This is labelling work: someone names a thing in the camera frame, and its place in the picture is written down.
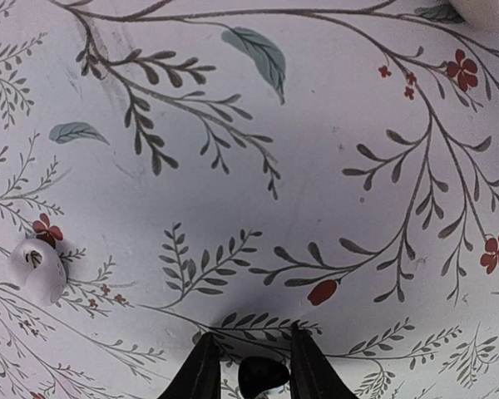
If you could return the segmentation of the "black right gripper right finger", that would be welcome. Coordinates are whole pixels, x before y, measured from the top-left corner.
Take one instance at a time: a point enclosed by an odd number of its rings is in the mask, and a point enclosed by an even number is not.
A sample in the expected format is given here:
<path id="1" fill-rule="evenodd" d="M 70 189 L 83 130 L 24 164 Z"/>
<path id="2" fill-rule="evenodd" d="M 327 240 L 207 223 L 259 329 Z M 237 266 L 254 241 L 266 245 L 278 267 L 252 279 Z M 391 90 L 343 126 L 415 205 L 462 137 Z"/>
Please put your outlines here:
<path id="1" fill-rule="evenodd" d="M 340 379 L 311 334 L 291 326 L 290 397 L 293 399 L 357 399 Z"/>

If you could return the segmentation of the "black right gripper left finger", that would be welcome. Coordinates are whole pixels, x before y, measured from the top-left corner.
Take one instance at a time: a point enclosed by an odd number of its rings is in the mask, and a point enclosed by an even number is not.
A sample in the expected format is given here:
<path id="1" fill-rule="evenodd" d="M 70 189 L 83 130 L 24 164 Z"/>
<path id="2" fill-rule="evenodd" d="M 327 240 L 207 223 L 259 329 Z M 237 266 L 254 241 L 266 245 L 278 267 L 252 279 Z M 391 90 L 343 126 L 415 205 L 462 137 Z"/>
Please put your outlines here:
<path id="1" fill-rule="evenodd" d="M 220 399 L 220 349 L 205 333 L 159 399 Z"/>

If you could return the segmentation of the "black earbud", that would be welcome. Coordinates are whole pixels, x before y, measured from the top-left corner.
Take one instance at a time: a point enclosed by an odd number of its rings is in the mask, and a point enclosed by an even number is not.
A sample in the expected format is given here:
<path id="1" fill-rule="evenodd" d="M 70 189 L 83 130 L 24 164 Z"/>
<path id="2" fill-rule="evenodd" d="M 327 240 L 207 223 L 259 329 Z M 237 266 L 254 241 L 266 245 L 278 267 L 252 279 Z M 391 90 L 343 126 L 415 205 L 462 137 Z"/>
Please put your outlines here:
<path id="1" fill-rule="evenodd" d="M 267 357 L 246 357 L 238 369 L 238 384 L 243 398 L 256 398 L 283 386 L 289 379 L 289 369 Z"/>

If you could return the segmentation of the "small white earbud case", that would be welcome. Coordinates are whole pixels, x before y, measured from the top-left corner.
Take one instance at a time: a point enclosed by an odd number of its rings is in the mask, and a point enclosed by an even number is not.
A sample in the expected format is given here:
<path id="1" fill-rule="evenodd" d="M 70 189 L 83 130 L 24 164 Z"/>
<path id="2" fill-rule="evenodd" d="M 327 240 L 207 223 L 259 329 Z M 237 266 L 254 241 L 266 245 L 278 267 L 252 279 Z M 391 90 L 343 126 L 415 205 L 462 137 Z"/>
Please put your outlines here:
<path id="1" fill-rule="evenodd" d="M 450 0 L 456 11 L 470 26 L 499 31 L 499 0 Z"/>

